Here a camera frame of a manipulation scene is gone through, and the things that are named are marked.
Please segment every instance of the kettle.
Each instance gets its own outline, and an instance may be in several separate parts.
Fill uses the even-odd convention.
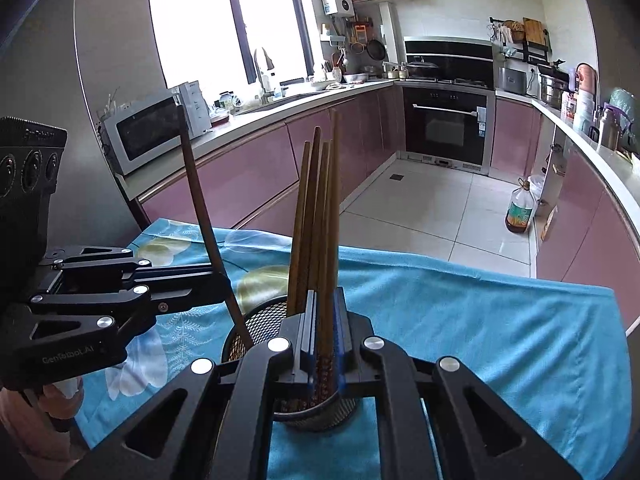
[[[600,140],[599,143],[605,148],[615,151],[618,148],[618,143],[622,139],[625,133],[630,130],[630,125],[623,130],[620,127],[620,115],[624,116],[627,120],[629,117],[620,108],[612,105],[605,105],[600,118],[599,131]]]

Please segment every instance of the oven door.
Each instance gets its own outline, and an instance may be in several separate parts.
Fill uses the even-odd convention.
[[[406,150],[482,166],[486,106],[481,94],[405,88]]]

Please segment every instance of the microwave oven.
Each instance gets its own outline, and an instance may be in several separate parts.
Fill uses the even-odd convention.
[[[177,104],[184,105],[190,139],[211,128],[197,81],[163,90],[102,119],[100,140],[113,171],[129,174],[180,146]]]

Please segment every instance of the cooking oil bottle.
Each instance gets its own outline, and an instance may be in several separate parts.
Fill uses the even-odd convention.
[[[507,216],[504,218],[504,223],[507,225],[507,229],[512,233],[523,233],[527,230],[529,225],[529,218],[531,218],[531,212],[535,200],[529,190],[528,180],[518,180],[520,187],[511,193],[511,203],[507,210]]]

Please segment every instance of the bowl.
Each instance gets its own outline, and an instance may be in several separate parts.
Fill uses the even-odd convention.
[[[344,80],[347,84],[361,84],[369,80],[369,74],[345,74]]]
[[[332,82],[333,81],[331,81],[331,80],[328,80],[328,81],[309,81],[309,84],[311,85],[311,88],[313,88],[314,90],[324,90]]]

